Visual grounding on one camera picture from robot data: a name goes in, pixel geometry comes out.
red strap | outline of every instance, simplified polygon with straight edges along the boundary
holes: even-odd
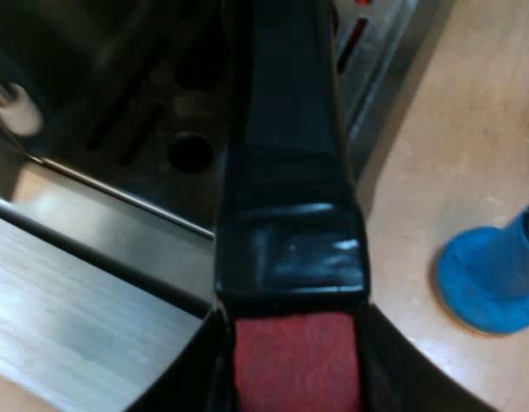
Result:
[[[236,322],[242,412],[359,412],[354,319],[318,313]]]

